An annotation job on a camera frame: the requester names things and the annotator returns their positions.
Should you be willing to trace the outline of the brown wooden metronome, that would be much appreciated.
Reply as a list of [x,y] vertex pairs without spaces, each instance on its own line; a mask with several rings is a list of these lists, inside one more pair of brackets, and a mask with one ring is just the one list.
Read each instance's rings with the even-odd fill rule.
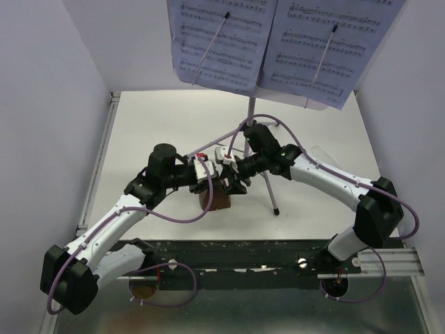
[[[232,206],[231,198],[227,195],[225,190],[225,181],[220,180],[213,184],[213,200],[209,207],[209,211],[216,211],[222,209],[229,209]],[[204,190],[199,195],[199,203],[202,210],[205,210],[209,201],[209,190]]]

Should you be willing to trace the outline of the clear plastic metronome cover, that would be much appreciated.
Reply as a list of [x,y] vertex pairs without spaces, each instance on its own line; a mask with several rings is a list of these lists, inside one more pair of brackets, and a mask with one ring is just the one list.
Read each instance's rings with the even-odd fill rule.
[[321,161],[323,164],[328,164],[338,169],[341,168],[341,166],[319,145],[312,146],[309,149],[309,153],[313,158]]

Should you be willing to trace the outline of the lilac sheet music page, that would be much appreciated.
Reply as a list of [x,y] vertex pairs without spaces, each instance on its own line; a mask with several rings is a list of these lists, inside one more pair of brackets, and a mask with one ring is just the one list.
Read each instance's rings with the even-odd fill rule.
[[194,86],[253,96],[276,1],[168,1],[177,78]]
[[278,1],[261,88],[341,110],[404,1]]

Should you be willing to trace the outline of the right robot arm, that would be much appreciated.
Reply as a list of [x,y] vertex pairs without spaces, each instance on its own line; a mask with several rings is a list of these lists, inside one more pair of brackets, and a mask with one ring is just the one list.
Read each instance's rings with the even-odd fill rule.
[[312,186],[337,199],[355,213],[354,223],[336,234],[318,256],[321,267],[338,271],[345,261],[365,248],[381,248],[389,240],[404,213],[396,201],[393,183],[385,177],[376,181],[360,179],[311,156],[305,156],[294,144],[280,145],[267,126],[253,124],[243,130],[253,153],[234,156],[227,146],[215,149],[215,159],[222,166],[227,195],[245,194],[250,178],[268,171],[272,175]]

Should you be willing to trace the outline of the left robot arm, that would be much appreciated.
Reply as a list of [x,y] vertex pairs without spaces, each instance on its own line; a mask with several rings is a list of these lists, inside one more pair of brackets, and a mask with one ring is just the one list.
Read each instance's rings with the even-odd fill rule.
[[40,290],[47,295],[47,312],[57,315],[69,310],[79,314],[92,303],[107,280],[129,271],[148,274],[154,266],[151,254],[134,244],[125,246],[122,252],[112,252],[112,246],[146,216],[178,224],[200,220],[209,211],[208,207],[188,219],[168,217],[154,208],[166,198],[168,189],[205,186],[212,196],[217,176],[213,162],[205,154],[183,158],[173,145],[156,145],[147,166],[128,183],[99,222],[66,246],[53,245],[44,254]]

